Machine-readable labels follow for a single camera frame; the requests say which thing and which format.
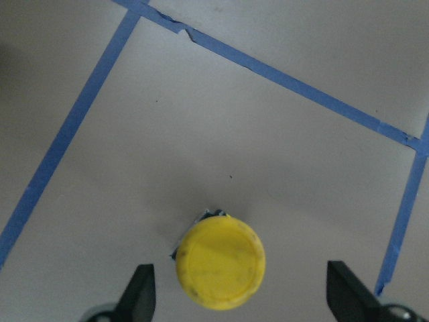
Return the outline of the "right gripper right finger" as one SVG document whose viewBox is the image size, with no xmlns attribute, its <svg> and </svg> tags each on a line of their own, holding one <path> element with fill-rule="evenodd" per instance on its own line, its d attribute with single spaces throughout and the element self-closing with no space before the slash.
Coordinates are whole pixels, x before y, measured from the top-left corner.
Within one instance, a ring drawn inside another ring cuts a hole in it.
<svg viewBox="0 0 429 322">
<path fill-rule="evenodd" d="M 410 307 L 380 301 L 343 262 L 329 260 L 326 301 L 336 321 L 426 321 Z"/>
</svg>

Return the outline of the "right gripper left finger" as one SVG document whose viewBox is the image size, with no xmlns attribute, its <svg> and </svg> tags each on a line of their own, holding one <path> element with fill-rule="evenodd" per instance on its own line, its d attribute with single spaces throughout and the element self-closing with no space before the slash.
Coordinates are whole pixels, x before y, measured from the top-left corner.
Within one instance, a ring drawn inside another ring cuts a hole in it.
<svg viewBox="0 0 429 322">
<path fill-rule="evenodd" d="M 80 321 L 153 320 L 156 310 L 156 280 L 153 264 L 140 264 L 133 273 L 119 301 L 88 310 Z"/>
</svg>

